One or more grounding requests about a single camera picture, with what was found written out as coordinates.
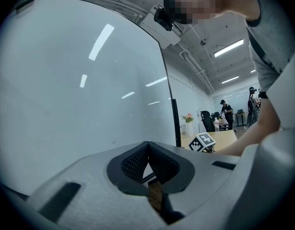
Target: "wooden table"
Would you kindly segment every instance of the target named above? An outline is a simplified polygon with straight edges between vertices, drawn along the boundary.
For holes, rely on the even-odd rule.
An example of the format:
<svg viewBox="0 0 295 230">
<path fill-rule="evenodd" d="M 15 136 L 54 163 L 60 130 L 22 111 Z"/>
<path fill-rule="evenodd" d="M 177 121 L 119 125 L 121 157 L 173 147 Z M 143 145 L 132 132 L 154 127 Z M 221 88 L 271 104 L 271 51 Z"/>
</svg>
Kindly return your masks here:
<svg viewBox="0 0 295 230">
<path fill-rule="evenodd" d="M 214 150 L 218 151 L 221 150 L 230 144 L 234 143 L 237 140 L 237 137 L 233 130 L 226 130 L 226 131 L 220 131 L 220 132 L 208 132 L 208 134 L 216 141 L 216 144 L 214 146 Z M 185 149 L 189 149 L 190 142 L 195 138 L 196 135 L 192 137 L 188 137 L 184 134 L 181 134 L 181 146 Z"/>
</svg>

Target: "gray t-shirt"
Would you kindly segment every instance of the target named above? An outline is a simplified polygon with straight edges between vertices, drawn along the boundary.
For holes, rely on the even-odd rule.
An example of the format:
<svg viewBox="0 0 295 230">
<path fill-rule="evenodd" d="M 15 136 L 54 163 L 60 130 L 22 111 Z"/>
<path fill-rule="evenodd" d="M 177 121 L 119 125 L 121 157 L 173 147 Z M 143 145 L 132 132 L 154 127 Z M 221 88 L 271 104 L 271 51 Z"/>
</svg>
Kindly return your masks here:
<svg viewBox="0 0 295 230">
<path fill-rule="evenodd" d="M 262 98 L 279 77 L 295 52 L 295 32 L 276 0 L 259 0 L 260 17 L 246 21 L 249 50 L 260 84 Z"/>
</svg>

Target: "person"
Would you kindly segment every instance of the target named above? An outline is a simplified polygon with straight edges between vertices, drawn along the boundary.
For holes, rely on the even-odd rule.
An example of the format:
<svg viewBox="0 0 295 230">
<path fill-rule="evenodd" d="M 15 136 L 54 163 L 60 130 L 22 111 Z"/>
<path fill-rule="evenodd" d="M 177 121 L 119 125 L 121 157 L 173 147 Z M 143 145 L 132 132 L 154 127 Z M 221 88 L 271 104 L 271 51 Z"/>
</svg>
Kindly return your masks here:
<svg viewBox="0 0 295 230">
<path fill-rule="evenodd" d="M 230 105 L 226 104 L 225 100 L 221 100 L 220 104 L 223 105 L 222 110 L 220 112 L 220 116 L 222 116 L 223 113 L 225 114 L 225 119 L 229 124 L 228 129 L 232 130 L 233 129 L 233 122 L 234 122 L 233 109 L 231 108 Z"/>
<path fill-rule="evenodd" d="M 260 108 L 261 107 L 261 93 L 260 93 L 260 89 L 258 89 L 258 100 L 259 100 L 259 104 L 258 104 L 258 107 Z"/>
<path fill-rule="evenodd" d="M 241 156 L 245 147 L 260 143 L 279 130 L 278 115 L 266 94 L 295 52 L 295 31 L 276 0 L 164 0 L 170 17 L 182 24 L 233 12 L 245 18 L 249 51 L 258 75 L 261 109 L 258 121 L 220 154 Z"/>
<path fill-rule="evenodd" d="M 248 96 L 248 120 L 247 127 L 250 127 L 252 124 L 257 121 L 257 107 L 260 101 L 257 99 L 255 94 L 256 89 L 254 87 L 250 87 L 249 96 Z"/>
</svg>

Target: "desk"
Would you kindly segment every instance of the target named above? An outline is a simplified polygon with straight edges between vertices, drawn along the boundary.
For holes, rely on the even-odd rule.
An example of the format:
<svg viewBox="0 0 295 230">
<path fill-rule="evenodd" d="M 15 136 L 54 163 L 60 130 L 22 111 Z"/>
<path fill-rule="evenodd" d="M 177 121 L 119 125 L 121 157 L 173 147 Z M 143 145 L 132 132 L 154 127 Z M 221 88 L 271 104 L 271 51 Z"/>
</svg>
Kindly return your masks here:
<svg viewBox="0 0 295 230">
<path fill-rule="evenodd" d="M 238 120 L 238 116 L 241 116 L 241 120 L 242 120 L 242 126 L 244 126 L 244 123 L 243 123 L 243 115 L 244 115 L 244 119 L 245 119 L 245 113 L 242 113 L 242 114 L 235 114 L 236 116 L 236 119 L 237 119 L 237 126 L 239 127 L 239 120 Z"/>
<path fill-rule="evenodd" d="M 221 150 L 237 140 L 237 137 L 233 130 L 226 130 L 221 132 L 208 132 L 208 134 L 216 141 L 216 144 L 214 146 L 215 151 Z M 185 149 L 190 150 L 188 145 L 195 138 L 195 136 L 196 135 L 192 137 L 187 137 L 186 135 L 181 134 L 181 146 Z"/>
</svg>

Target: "ceiling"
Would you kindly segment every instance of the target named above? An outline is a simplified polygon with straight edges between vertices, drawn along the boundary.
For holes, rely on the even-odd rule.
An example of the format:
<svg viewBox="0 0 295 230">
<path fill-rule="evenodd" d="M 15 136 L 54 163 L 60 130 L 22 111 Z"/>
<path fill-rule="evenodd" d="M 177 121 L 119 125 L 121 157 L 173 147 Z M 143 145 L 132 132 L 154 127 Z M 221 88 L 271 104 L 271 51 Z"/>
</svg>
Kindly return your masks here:
<svg viewBox="0 0 295 230">
<path fill-rule="evenodd" d="M 142 20 L 142 16 L 146 16 L 156 3 L 163 3 L 163 0 L 86 1 L 113 9 L 135 23 L 139 23 Z M 243 45 L 217 58 L 214 57 L 214 52 L 240 39 L 244 40 Z M 254 65 L 251 62 L 248 49 L 248 33 L 244 19 L 239 15 L 226 13 L 212 20 L 199 20 L 198 24 L 193 25 L 193 29 L 186 26 L 184 33 L 181 35 L 181 40 L 190 48 L 201 68 L 205 70 L 215 91 L 256 74 L 250 73 L 254 69 Z M 201 40 L 206 43 L 204 47 L 201 45 Z M 235 76 L 239 76 L 239 78 L 221 84 L 224 80 Z"/>
</svg>

